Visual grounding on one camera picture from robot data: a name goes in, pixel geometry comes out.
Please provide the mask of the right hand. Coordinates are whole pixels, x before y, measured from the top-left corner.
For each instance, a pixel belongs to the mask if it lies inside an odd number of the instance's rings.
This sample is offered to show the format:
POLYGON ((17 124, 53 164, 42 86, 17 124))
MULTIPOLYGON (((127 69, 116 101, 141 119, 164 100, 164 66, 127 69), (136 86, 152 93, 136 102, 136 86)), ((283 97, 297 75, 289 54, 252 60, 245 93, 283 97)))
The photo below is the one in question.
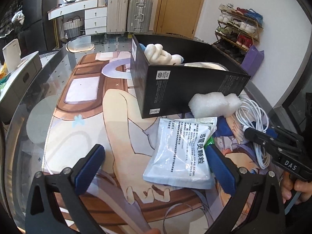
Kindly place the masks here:
POLYGON ((301 180, 296 180, 293 182, 290 179, 290 174, 286 171, 283 172, 282 181, 280 183, 282 199, 285 203, 290 200, 292 195, 291 191, 295 190, 296 192, 300 192, 301 195, 295 202, 295 204, 300 204, 301 202, 306 202, 310 199, 312 194, 312 183, 311 182, 303 182, 301 180))

